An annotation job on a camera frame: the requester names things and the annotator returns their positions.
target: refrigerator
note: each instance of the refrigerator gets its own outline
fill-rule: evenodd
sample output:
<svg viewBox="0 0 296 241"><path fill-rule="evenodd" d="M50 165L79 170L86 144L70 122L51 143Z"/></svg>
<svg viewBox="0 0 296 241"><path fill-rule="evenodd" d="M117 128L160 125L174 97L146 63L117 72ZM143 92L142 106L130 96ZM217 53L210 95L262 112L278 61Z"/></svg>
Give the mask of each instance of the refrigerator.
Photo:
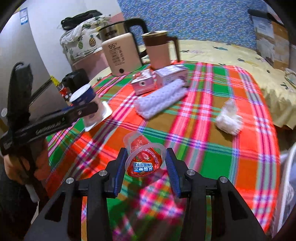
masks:
<svg viewBox="0 0 296 241"><path fill-rule="evenodd" d="M50 75L40 57L30 29L30 22L21 24L20 13L15 13L0 33L0 112L7 107L10 75L17 62L30 64L33 74L32 94L38 90ZM67 107L57 87L51 84L30 106L30 120Z"/></svg>

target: pineapple print bag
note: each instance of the pineapple print bag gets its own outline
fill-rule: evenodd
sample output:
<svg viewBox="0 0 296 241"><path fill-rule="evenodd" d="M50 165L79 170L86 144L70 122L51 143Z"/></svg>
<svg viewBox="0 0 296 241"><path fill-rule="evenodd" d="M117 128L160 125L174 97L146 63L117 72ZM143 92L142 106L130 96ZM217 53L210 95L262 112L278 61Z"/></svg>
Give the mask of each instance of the pineapple print bag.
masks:
<svg viewBox="0 0 296 241"><path fill-rule="evenodd" d="M60 38L60 44L67 55L70 64L82 59L98 48L101 40L97 38L98 31L110 24L110 17L101 15L90 18L76 28L65 32Z"/></svg>

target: kettle handle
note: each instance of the kettle handle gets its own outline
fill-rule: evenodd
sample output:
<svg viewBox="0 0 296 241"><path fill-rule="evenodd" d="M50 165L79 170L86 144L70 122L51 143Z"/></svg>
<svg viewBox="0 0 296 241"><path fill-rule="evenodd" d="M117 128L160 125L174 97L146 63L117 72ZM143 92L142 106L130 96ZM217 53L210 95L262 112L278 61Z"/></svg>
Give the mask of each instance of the kettle handle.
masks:
<svg viewBox="0 0 296 241"><path fill-rule="evenodd" d="M125 20L124 24L130 33L132 33L131 29L130 29L132 26L140 26L143 30L143 33L145 33L145 34L149 32L145 21L141 18L131 18L131 19ZM146 55L147 55L146 50L139 53L140 58L143 58Z"/></svg>

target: brown mug lid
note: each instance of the brown mug lid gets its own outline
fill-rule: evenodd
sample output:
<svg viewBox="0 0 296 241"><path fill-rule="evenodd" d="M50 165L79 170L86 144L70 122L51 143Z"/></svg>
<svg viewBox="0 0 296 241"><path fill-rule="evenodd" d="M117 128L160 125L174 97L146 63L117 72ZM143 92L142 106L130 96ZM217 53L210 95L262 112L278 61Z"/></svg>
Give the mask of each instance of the brown mug lid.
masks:
<svg viewBox="0 0 296 241"><path fill-rule="evenodd" d="M166 30L160 30L160 31L152 31L146 34L142 34L143 38L152 38L152 37L158 37L158 36L162 36L162 35L166 35L168 33L168 31Z"/></svg>

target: printed label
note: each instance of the printed label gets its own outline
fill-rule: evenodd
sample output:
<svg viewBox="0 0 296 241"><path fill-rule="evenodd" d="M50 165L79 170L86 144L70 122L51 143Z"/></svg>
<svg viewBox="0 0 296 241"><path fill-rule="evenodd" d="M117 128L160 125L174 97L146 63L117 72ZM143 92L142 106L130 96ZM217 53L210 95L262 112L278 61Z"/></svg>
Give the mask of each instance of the printed label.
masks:
<svg viewBox="0 0 296 241"><path fill-rule="evenodd" d="M151 162L134 162L133 171L134 172L150 172L150 171L153 171L153 165Z"/></svg>
<svg viewBox="0 0 296 241"><path fill-rule="evenodd" d="M36 131L36 135L42 134L46 131L50 131L51 129L56 128L60 125L61 125L61 122L59 121L59 122L52 124L50 126L43 127L42 129Z"/></svg>
<svg viewBox="0 0 296 241"><path fill-rule="evenodd" d="M110 36L112 34L116 34L116 33L117 33L117 30L114 29L114 30L111 30L110 32L106 33L105 36L108 37L108 36Z"/></svg>
<svg viewBox="0 0 296 241"><path fill-rule="evenodd" d="M112 62L115 66L121 65L125 63L125 59L121 50L121 47L117 47L117 43L113 43L108 45L109 53L112 58Z"/></svg>

